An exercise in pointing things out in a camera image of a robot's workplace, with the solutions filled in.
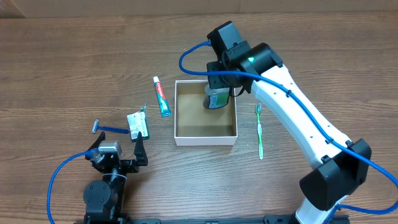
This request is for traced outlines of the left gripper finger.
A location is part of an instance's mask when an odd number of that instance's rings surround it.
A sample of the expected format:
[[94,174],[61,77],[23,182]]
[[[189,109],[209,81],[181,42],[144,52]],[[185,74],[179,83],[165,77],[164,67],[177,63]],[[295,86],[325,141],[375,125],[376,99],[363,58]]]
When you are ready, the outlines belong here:
[[96,156],[98,154],[98,147],[100,146],[100,143],[104,141],[106,138],[106,134],[104,131],[100,133],[98,136],[97,140],[88,148],[85,154],[85,159],[90,160],[93,156]]
[[142,133],[138,132],[136,138],[136,144],[134,147],[134,155],[136,157],[136,162],[138,166],[147,166],[148,157],[144,149]]

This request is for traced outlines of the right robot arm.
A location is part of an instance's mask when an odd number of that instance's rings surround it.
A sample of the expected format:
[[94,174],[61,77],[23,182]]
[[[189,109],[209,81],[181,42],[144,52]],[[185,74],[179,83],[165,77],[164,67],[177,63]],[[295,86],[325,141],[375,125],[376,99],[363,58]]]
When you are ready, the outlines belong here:
[[331,223],[342,201],[364,183],[371,147],[336,129],[293,81],[289,69],[267,44],[208,39],[218,59],[208,64],[212,89],[240,87],[266,105],[301,148],[312,171],[303,177],[305,196],[291,223]]

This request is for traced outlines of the green Dettol soap bar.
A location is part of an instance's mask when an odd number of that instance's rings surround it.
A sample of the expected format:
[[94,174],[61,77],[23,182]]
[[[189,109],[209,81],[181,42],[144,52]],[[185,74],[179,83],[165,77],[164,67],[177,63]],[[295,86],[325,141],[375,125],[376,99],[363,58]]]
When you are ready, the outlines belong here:
[[130,136],[132,141],[138,139],[138,134],[141,133],[143,139],[149,139],[150,133],[146,118],[147,103],[137,112],[126,116],[129,125]]

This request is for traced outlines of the blue disposable razor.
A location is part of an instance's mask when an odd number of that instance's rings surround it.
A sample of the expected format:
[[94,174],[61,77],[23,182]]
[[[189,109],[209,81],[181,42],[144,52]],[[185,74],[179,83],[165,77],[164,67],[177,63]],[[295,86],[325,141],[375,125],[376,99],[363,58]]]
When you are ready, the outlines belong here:
[[98,119],[96,119],[94,121],[93,128],[92,128],[91,132],[93,134],[95,134],[97,130],[109,131],[109,132],[113,132],[113,133],[129,134],[129,130],[128,129],[114,128],[114,127],[108,127],[108,126],[100,126]]

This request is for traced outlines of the green toothbrush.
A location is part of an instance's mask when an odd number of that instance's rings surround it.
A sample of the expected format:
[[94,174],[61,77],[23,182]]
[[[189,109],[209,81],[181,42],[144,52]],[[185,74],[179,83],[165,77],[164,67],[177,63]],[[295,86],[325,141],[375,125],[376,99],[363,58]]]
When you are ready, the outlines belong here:
[[264,148],[263,148],[263,144],[262,144],[262,126],[261,126],[261,119],[260,119],[261,111],[262,111],[262,105],[261,105],[261,103],[258,103],[256,105],[257,136],[258,136],[258,144],[259,144],[258,150],[259,150],[259,158],[263,159],[264,158]]

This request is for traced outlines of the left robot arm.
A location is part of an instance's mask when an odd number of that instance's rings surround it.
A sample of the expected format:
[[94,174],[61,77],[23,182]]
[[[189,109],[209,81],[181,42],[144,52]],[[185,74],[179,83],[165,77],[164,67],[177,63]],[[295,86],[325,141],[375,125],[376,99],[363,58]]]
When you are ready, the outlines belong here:
[[83,191],[86,204],[84,223],[132,223],[131,217],[122,212],[124,193],[129,173],[138,173],[148,165],[142,133],[138,133],[134,147],[134,159],[121,159],[118,141],[105,140],[101,133],[86,151],[85,159],[102,174],[102,179],[90,182]]

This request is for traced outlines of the blue foam soap bottle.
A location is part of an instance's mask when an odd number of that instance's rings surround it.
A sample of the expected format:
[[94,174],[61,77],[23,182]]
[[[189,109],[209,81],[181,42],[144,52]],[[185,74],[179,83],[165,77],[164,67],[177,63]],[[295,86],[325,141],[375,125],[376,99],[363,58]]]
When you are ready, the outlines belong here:
[[210,85],[205,86],[205,98],[203,106],[206,109],[219,109],[226,106],[229,102],[229,88],[211,89]]

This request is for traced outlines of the Colgate toothpaste tube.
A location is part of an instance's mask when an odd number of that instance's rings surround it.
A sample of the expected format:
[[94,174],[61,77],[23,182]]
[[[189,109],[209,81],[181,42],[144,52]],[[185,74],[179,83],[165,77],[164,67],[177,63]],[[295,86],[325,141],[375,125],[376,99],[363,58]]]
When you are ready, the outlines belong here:
[[159,102],[160,113],[162,117],[170,116],[172,114],[167,99],[165,97],[162,84],[157,76],[153,77],[157,99]]

